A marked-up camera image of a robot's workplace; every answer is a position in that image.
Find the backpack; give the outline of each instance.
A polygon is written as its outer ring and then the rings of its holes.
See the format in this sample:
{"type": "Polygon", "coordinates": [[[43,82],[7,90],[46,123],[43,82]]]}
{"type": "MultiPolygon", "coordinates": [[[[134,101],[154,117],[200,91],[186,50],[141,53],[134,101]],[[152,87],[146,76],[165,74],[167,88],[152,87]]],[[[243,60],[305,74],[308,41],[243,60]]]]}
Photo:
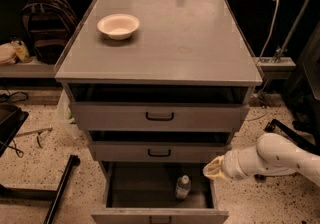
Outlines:
{"type": "Polygon", "coordinates": [[[79,19],[67,0],[29,0],[20,12],[37,59],[55,64],[79,19]]]}

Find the black cable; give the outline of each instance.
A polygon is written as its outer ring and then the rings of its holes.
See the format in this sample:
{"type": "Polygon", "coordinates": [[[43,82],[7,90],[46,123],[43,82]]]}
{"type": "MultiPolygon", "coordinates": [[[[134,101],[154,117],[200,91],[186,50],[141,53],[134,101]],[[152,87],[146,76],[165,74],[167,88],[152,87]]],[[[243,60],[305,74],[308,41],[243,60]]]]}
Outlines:
{"type": "Polygon", "coordinates": [[[25,92],[15,92],[15,93],[12,93],[7,95],[7,94],[0,94],[0,103],[4,103],[4,102],[8,102],[8,103],[16,103],[16,102],[19,102],[19,101],[25,101],[29,98],[28,94],[25,93],[25,92]],[[21,94],[22,97],[21,98],[18,98],[18,99],[13,99],[15,96],[21,94]]]}
{"type": "Polygon", "coordinates": [[[9,146],[9,145],[3,143],[2,141],[0,141],[0,144],[5,146],[6,148],[13,149],[16,152],[17,156],[22,158],[23,155],[24,155],[24,152],[17,148],[17,144],[16,144],[16,142],[14,140],[12,140],[12,142],[13,142],[14,146],[9,146]]]}
{"type": "Polygon", "coordinates": [[[262,48],[262,50],[261,50],[261,52],[260,52],[259,59],[258,59],[259,62],[261,62],[262,56],[263,56],[263,54],[264,54],[264,51],[265,51],[265,49],[266,49],[266,47],[267,47],[267,45],[268,45],[268,43],[269,43],[269,41],[270,41],[270,38],[271,38],[271,36],[272,36],[272,32],[273,32],[273,28],[274,28],[274,24],[275,24],[275,21],[276,21],[276,17],[277,17],[277,13],[278,13],[278,8],[279,8],[279,1],[280,1],[280,0],[276,0],[276,8],[275,8],[274,13],[273,13],[273,17],[272,17],[272,21],[271,21],[271,26],[270,26],[270,30],[269,30],[269,35],[268,35],[268,38],[267,38],[267,40],[266,40],[266,42],[265,42],[265,44],[264,44],[264,46],[263,46],[263,48],[262,48]]]}
{"type": "Polygon", "coordinates": [[[37,143],[38,143],[39,148],[42,148],[42,146],[40,144],[40,138],[41,138],[41,132],[39,132],[37,135],[37,143]]]}

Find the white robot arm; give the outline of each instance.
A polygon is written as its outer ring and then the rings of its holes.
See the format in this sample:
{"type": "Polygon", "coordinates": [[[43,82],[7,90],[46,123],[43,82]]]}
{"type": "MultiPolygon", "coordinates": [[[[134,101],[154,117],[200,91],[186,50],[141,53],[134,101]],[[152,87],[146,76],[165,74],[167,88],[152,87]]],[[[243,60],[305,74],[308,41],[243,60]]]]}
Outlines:
{"type": "Polygon", "coordinates": [[[262,135],[255,146],[232,149],[203,169],[203,174],[212,180],[221,177],[241,180],[255,174],[279,176],[295,172],[320,186],[320,156],[275,133],[262,135]]]}

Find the bottle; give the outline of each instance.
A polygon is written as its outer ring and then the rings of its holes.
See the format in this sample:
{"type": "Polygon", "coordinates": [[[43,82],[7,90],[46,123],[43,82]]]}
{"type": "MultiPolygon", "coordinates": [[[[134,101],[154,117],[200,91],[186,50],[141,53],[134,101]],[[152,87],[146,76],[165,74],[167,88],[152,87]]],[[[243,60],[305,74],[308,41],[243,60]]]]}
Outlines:
{"type": "Polygon", "coordinates": [[[12,38],[11,45],[21,62],[28,63],[32,61],[27,46],[20,38],[12,38]]]}
{"type": "Polygon", "coordinates": [[[176,198],[180,200],[186,199],[191,190],[191,180],[187,175],[179,177],[176,185],[176,198]]]}

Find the floor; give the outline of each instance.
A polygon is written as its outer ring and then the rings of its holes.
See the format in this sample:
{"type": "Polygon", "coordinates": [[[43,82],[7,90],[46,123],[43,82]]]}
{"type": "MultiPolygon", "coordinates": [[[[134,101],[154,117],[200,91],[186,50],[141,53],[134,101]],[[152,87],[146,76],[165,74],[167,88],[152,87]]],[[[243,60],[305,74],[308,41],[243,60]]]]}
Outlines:
{"type": "MultiPolygon", "coordinates": [[[[0,181],[7,187],[55,190],[69,156],[77,155],[81,163],[71,172],[53,223],[90,224],[94,223],[90,214],[103,207],[105,178],[92,160],[86,138],[76,137],[74,131],[66,129],[57,110],[60,93],[59,89],[28,91],[28,101],[15,103],[29,112],[19,133],[46,127],[53,130],[41,135],[42,148],[36,134],[17,137],[17,147],[24,156],[19,158],[13,150],[5,151],[0,158],[0,181]]],[[[232,141],[233,148],[253,145],[273,118],[291,127],[293,118],[280,95],[266,95],[264,104],[253,98],[250,106],[246,121],[232,141]]],[[[320,223],[320,188],[299,174],[268,177],[263,183],[254,178],[217,181],[215,189],[218,209],[229,212],[226,224],[320,223]]],[[[41,201],[1,200],[0,223],[43,223],[49,205],[41,201]]]]}

